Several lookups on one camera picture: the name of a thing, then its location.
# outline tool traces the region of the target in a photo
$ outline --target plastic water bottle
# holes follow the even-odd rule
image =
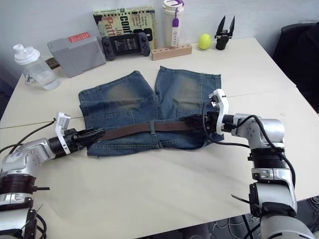
[[[15,50],[14,60],[17,64],[24,66],[24,71],[34,78],[44,89],[53,90],[60,84],[58,78],[45,61],[40,57],[40,52],[32,46],[24,48],[18,44]]]

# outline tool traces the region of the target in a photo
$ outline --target wooden block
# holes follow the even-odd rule
[[[191,54],[191,44],[184,44],[184,45],[179,45],[177,47],[172,47],[172,48],[158,48],[152,50],[152,60],[161,60],[161,59],[166,59],[170,57],[176,57],[176,56],[183,56],[183,55],[188,55]]]

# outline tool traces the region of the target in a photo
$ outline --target brown belt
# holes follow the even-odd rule
[[[194,130],[202,128],[198,123],[189,123],[185,121],[176,122],[164,122],[164,123],[154,123],[154,131],[184,131],[184,130]],[[123,136],[140,133],[140,132],[151,132],[151,123],[137,123],[129,126],[124,126],[117,129],[112,129],[106,131],[102,140],[110,140],[114,138],[120,138]]]

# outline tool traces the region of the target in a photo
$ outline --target white wall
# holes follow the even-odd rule
[[[15,85],[21,67],[13,60],[12,46],[32,45],[43,58],[51,57],[46,43],[57,38],[91,31],[99,35],[92,17],[97,9],[152,4],[151,0],[0,0],[0,67]],[[186,4],[180,42],[196,42],[202,33],[214,35],[222,17],[229,27],[233,15],[235,38],[256,36],[273,53],[280,28],[319,20],[318,0],[184,0]],[[159,46],[162,37],[162,0],[154,0]]]

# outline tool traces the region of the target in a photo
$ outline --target table surface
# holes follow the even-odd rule
[[[257,114],[285,126],[286,155],[296,174],[296,196],[319,195],[319,117],[292,87],[228,97],[230,114]],[[16,143],[43,124],[0,129],[0,147]],[[83,129],[83,118],[70,128]],[[28,140],[54,137],[48,127]],[[227,142],[247,143],[225,134]],[[48,238],[137,238],[248,213],[252,163],[242,147],[210,145],[195,152],[159,149],[96,158],[86,150],[43,164],[35,207],[48,224]]]
[[[319,164],[319,117],[255,38],[231,40],[224,51],[214,46],[201,51],[193,44],[191,55],[159,61],[118,57],[71,79],[57,68],[61,85],[53,91],[29,88],[21,77],[0,122],[0,148],[51,121],[57,111],[73,117],[69,128],[83,129],[77,97],[81,90],[133,70],[141,71],[154,87],[160,65],[221,74],[230,114],[281,120],[287,158],[297,174],[297,199],[319,194],[313,184]],[[54,136],[51,126],[28,140]],[[225,141],[247,143],[230,134]],[[248,153],[246,148],[214,144],[192,152],[159,149],[96,158],[86,156],[84,149],[43,164],[36,185],[51,190],[34,194],[35,207],[44,205],[40,214],[49,238],[70,239],[137,238],[244,214],[249,206],[230,194],[248,198],[253,182]]]
[[[154,88],[160,65],[209,74],[221,74],[222,89],[227,96],[245,95],[294,87],[255,38],[232,39],[223,51],[212,46],[200,50],[192,44],[191,55],[152,61],[151,56],[118,57],[113,62],[68,78],[59,67],[55,69],[61,85],[46,91],[39,85],[29,87],[22,76],[11,97],[0,128],[46,122],[63,111],[73,118],[81,117],[78,93],[138,70]]]

